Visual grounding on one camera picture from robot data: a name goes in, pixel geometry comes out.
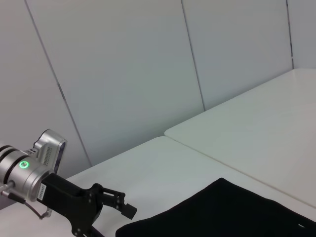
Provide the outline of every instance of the white wall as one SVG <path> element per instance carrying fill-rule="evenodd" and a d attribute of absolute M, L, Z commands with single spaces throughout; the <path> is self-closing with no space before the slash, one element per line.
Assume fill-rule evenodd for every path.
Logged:
<path fill-rule="evenodd" d="M 89 168 L 24 0 L 0 0 L 0 78 L 0 140 L 25 150 L 51 128 L 68 140 L 60 175 Z"/>
<path fill-rule="evenodd" d="M 29 0 L 93 164 L 203 106 L 180 0 Z"/>
<path fill-rule="evenodd" d="M 316 1 L 288 0 L 295 68 L 316 68 Z"/>
<path fill-rule="evenodd" d="M 286 0 L 183 0 L 206 109 L 292 69 Z"/>

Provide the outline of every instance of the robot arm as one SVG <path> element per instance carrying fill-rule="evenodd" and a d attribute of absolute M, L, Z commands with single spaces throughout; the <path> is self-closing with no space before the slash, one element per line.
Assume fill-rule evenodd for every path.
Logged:
<path fill-rule="evenodd" d="M 65 216 L 78 237 L 102 237 L 92 227 L 103 205 L 120 211 L 132 219 L 137 209 L 124 204 L 124 193 L 94 184 L 81 189 L 57 175 L 67 141 L 52 130 L 46 130 L 25 152 L 9 145 L 0 145 L 0 194 L 27 205 L 40 219 L 49 217 L 52 210 Z M 39 201 L 47 206 L 40 215 L 27 202 Z"/>

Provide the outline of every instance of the green led light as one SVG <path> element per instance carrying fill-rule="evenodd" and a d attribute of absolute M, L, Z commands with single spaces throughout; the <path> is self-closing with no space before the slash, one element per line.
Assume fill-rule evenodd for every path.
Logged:
<path fill-rule="evenodd" d="M 19 164 L 20 168 L 22 169 L 26 169 L 27 167 L 29 167 L 29 165 L 30 164 L 27 161 L 21 161 Z"/>

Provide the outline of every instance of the black cloth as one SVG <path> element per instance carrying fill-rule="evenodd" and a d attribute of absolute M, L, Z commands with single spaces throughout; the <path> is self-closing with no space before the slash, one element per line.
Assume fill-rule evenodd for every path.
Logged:
<path fill-rule="evenodd" d="M 116 232 L 116 237 L 247 236 L 316 237 L 316 224 L 221 178 L 172 209 Z"/>

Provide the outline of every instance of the white table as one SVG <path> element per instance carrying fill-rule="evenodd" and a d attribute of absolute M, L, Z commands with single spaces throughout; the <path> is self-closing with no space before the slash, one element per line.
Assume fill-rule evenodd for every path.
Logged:
<path fill-rule="evenodd" d="M 316 221 L 316 210 L 312 207 L 166 137 L 149 141 L 69 180 L 83 188 L 97 182 L 125 192 L 126 202 L 138 208 L 133 219 L 137 221 L 174 207 L 221 177 Z M 105 237 L 114 237 L 118 228 L 130 222 L 116 210 L 104 207 L 94 227 Z M 72 236 L 66 218 L 53 212 L 50 218 L 40 221 L 21 204 L 0 211 L 0 235 Z"/>
<path fill-rule="evenodd" d="M 296 69 L 165 135 L 316 207 L 316 70 Z"/>

